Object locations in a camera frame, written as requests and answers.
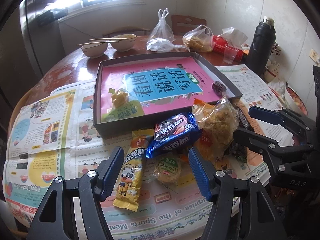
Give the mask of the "blue oreo-style cookie packet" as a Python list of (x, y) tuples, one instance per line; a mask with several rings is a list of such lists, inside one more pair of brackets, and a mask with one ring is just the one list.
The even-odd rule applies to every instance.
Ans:
[(145, 157), (155, 158), (163, 153), (192, 145), (201, 135), (202, 129), (191, 112), (177, 114), (156, 124)]

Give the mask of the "yellow cow milk stick packet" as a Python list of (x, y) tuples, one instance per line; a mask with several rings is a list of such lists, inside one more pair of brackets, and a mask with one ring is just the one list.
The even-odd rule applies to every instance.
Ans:
[(124, 163), (119, 172), (117, 192), (113, 201), (115, 207), (133, 212), (138, 210), (144, 157), (153, 135), (153, 129), (132, 132), (130, 148), (125, 154)]

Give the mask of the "grey refrigerator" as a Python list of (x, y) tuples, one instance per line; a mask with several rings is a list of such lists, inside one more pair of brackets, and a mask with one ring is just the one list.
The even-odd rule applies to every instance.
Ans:
[(68, 15), (68, 8), (61, 0), (23, 0), (19, 15), (25, 49), (40, 79), (66, 55), (59, 19)]

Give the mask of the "crumpled clear plastic bag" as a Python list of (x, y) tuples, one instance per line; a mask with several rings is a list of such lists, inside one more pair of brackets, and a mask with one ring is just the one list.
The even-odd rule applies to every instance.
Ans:
[(146, 43), (146, 50), (151, 52), (166, 53), (171, 51), (189, 52), (190, 49), (185, 45), (174, 45), (171, 41), (164, 38), (153, 38)]

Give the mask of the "small yellow snack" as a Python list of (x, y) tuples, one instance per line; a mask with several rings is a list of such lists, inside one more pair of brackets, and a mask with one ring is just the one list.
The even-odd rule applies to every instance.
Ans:
[(111, 95), (111, 101), (114, 109), (118, 109), (122, 105), (128, 103), (129, 99), (130, 95), (128, 91), (122, 88), (115, 90), (114, 93)]

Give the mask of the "left beige ceramic bowl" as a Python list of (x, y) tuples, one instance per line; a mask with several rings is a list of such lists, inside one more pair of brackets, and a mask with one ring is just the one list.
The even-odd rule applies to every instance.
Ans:
[(91, 59), (101, 57), (107, 50), (108, 43), (81, 46), (83, 54)]

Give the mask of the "orange rice cracker packet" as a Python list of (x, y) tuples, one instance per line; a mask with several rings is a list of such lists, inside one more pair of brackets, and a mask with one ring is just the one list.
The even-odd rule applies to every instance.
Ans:
[(233, 132), (239, 127), (239, 115), (226, 96), (215, 105), (195, 99), (192, 114), (202, 130), (195, 146), (203, 158), (214, 161), (222, 158), (233, 141)]

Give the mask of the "green label round pastry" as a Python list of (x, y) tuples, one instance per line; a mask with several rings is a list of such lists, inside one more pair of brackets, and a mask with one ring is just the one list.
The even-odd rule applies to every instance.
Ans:
[(177, 183), (182, 171), (181, 162), (173, 155), (161, 157), (155, 166), (153, 176), (164, 184)]

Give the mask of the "pink Chinese workbook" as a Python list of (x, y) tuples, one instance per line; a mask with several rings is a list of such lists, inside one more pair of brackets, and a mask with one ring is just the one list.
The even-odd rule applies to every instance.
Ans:
[[(193, 57), (104, 67), (101, 77), (101, 120), (116, 121), (190, 107), (195, 99), (212, 103), (217, 77)], [(114, 109), (111, 95), (125, 89), (129, 102)]]

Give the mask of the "dark brown candy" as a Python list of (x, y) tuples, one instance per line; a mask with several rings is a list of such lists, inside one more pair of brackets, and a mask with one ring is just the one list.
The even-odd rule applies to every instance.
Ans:
[(216, 95), (224, 96), (227, 92), (227, 87), (220, 81), (215, 81), (212, 84), (212, 90), (215, 92)]

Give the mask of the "chopsticks on left bowl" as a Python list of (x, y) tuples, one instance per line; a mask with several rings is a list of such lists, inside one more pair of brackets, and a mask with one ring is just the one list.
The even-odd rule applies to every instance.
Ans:
[(91, 45), (91, 44), (103, 44), (103, 43), (118, 43), (119, 40), (102, 40), (77, 44), (77, 46)]

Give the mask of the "tied clear plastic bag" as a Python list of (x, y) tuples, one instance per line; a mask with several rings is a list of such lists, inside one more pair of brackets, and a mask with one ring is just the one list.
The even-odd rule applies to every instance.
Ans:
[(158, 23), (150, 33), (148, 40), (152, 40), (154, 38), (163, 38), (170, 42), (175, 41), (173, 31), (166, 22), (166, 17), (168, 15), (169, 15), (168, 8), (164, 10), (162, 9), (158, 10)]

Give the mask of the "dark chocolate bar packet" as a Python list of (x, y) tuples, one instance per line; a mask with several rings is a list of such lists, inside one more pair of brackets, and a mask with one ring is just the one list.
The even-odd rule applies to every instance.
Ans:
[[(246, 116), (244, 115), (243, 111), (236, 107), (235, 109), (239, 116), (239, 128), (246, 129), (249, 131), (254, 131), (251, 124), (247, 120)], [(235, 157), (238, 161), (242, 163), (247, 162), (247, 152), (248, 149), (245, 145), (243, 145), (242, 141), (245, 138), (245, 136), (242, 133), (236, 133), (236, 140), (232, 140), (230, 145), (225, 150), (225, 155), (232, 155)]]

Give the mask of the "dark shallow cardboard box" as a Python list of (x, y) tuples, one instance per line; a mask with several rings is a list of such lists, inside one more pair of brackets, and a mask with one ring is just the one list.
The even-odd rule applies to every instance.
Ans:
[(240, 90), (197, 53), (170, 52), (119, 57), (99, 64), (93, 125), (102, 138), (152, 128), (191, 110), (195, 99), (209, 104)]

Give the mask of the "plastic bag of fried snacks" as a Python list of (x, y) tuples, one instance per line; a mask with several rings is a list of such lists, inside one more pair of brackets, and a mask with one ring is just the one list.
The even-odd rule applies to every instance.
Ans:
[(182, 41), (191, 51), (197, 53), (210, 53), (213, 50), (212, 30), (203, 24), (185, 33)]

